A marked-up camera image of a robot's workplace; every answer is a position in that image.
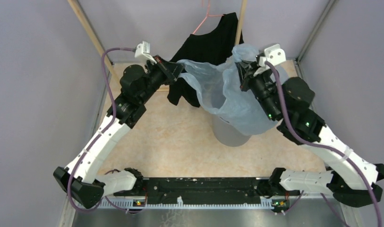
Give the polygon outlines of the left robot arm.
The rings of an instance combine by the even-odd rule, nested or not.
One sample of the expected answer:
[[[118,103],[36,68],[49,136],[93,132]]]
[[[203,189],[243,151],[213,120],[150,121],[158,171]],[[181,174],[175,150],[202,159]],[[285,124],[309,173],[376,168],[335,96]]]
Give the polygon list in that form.
[[[136,169],[126,168],[108,175],[98,175],[98,171],[117,143],[140,120],[153,94],[160,86],[174,83],[185,67],[159,56],[156,61],[124,69],[120,94],[112,102],[100,129],[73,161],[55,169],[54,178],[81,209],[91,210],[103,197],[116,192],[127,191],[134,196],[141,193],[143,176]]]

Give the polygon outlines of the grey plastic trash bin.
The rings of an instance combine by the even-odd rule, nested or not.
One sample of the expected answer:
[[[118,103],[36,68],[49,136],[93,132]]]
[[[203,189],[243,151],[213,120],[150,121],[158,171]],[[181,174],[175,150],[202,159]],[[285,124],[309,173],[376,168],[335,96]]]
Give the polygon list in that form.
[[[251,136],[240,133],[217,115],[212,115],[212,124],[214,136],[220,143],[226,146],[239,147],[247,143],[251,138]]]

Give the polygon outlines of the light blue trash bag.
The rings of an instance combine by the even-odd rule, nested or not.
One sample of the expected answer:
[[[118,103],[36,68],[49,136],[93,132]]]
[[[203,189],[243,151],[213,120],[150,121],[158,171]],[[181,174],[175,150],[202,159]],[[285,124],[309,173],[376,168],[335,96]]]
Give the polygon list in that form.
[[[218,66],[186,59],[178,61],[185,66],[180,77],[196,91],[201,107],[246,136],[263,134],[277,125],[266,117],[252,91],[240,89],[236,64],[242,60],[253,61],[257,54],[258,48],[240,44],[233,47],[231,57]]]

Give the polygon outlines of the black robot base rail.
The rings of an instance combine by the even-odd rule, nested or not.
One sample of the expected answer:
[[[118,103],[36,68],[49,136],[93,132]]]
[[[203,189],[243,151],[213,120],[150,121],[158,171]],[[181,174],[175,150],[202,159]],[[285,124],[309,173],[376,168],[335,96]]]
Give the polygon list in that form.
[[[179,197],[186,205],[242,205],[299,193],[272,186],[267,178],[260,177],[151,177],[137,181],[132,190],[116,192],[114,196],[142,197],[149,205],[175,204]]]

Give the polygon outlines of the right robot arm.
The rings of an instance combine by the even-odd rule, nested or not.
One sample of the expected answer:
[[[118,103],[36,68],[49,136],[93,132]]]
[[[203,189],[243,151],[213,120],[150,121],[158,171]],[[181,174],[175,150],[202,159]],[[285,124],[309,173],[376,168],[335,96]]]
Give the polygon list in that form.
[[[328,166],[324,172],[276,168],[268,180],[266,194],[285,192],[323,193],[355,208],[378,203],[383,189],[384,164],[372,164],[339,140],[310,104],[315,93],[298,77],[275,82],[267,69],[253,61],[236,63],[241,90],[251,91],[266,116],[279,122],[277,130],[289,141],[304,147]]]

